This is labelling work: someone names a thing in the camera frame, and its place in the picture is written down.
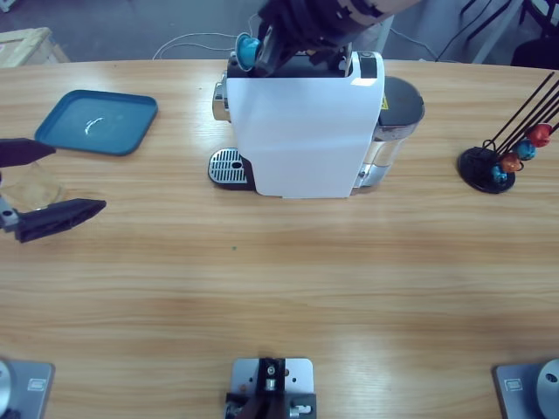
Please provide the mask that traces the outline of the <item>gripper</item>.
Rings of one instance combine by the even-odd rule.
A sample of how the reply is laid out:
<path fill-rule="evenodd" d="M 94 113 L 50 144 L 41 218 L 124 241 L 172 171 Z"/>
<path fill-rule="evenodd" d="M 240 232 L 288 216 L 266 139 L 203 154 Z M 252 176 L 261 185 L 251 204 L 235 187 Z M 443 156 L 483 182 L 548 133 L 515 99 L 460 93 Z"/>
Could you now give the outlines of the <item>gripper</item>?
<path fill-rule="evenodd" d="M 371 26 L 370 1 L 268 1 L 258 11 L 255 76 L 268 77 L 298 51 L 335 49 Z"/>
<path fill-rule="evenodd" d="M 26 138 L 0 140 L 0 166 L 16 167 L 31 164 L 56 153 L 52 146 Z M 99 214 L 106 201 L 72 199 L 53 203 L 27 213 L 17 211 L 1 196 L 1 229 L 13 233 L 20 243 L 49 237 L 84 223 Z"/>

